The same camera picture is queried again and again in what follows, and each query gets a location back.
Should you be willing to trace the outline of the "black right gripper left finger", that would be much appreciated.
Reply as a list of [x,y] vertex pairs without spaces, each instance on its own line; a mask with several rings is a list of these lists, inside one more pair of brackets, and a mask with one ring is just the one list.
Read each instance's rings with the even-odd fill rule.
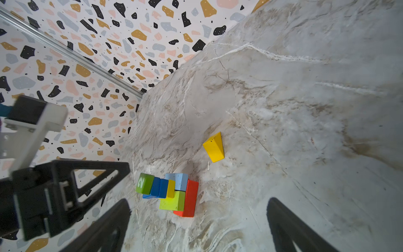
[[123,246],[130,216],[128,201],[126,199],[119,200],[62,251],[119,252]]

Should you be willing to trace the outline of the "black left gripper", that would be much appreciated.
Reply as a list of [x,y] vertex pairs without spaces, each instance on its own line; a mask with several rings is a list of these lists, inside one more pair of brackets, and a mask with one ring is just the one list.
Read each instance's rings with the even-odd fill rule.
[[[103,171],[79,187],[75,170]],[[1,236],[54,237],[74,224],[130,173],[126,162],[61,159],[1,180]]]

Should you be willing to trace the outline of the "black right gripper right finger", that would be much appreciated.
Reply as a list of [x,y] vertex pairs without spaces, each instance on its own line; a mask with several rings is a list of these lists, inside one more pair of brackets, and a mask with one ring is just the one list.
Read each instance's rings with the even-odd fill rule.
[[335,252],[337,249],[319,236],[277,198],[267,205],[267,219],[277,252]]

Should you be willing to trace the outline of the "blue number cube nine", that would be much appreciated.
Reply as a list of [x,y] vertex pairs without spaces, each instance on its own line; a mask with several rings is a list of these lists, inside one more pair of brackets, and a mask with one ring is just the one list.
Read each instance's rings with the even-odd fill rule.
[[144,193],[142,198],[158,198],[160,193],[160,178],[159,177],[149,177],[145,181]]

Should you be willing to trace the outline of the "green number cube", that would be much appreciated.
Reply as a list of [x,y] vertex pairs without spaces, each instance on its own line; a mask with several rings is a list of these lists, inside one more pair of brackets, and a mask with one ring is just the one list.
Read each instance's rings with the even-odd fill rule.
[[154,175],[141,173],[137,181],[135,191],[140,194],[149,195],[151,193],[154,178]]

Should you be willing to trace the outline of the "lime green rectangular block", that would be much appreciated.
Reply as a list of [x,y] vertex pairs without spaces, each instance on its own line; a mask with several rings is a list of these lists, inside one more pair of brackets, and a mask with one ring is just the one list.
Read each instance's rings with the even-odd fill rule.
[[184,191],[175,191],[173,198],[160,200],[159,209],[167,211],[184,211],[185,195],[186,193]]

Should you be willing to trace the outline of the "light blue rectangular block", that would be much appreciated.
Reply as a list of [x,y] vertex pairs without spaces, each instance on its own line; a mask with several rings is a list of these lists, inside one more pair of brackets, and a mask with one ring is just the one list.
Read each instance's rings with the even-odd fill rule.
[[176,191],[186,191],[188,183],[188,174],[186,173],[167,173],[165,179],[175,181]]

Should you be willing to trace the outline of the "yellow wood cube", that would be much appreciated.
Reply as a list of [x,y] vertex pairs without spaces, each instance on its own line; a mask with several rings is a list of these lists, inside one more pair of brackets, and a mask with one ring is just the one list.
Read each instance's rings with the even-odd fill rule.
[[168,180],[166,198],[174,198],[174,196],[175,196],[175,181]]

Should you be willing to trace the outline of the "blue number cube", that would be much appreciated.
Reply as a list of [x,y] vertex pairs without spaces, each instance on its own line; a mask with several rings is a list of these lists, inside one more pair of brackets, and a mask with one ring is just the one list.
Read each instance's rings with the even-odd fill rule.
[[160,179],[160,187],[159,187],[159,192],[157,198],[162,198],[165,199],[167,196],[167,191],[168,191],[168,186],[169,186],[169,180]]

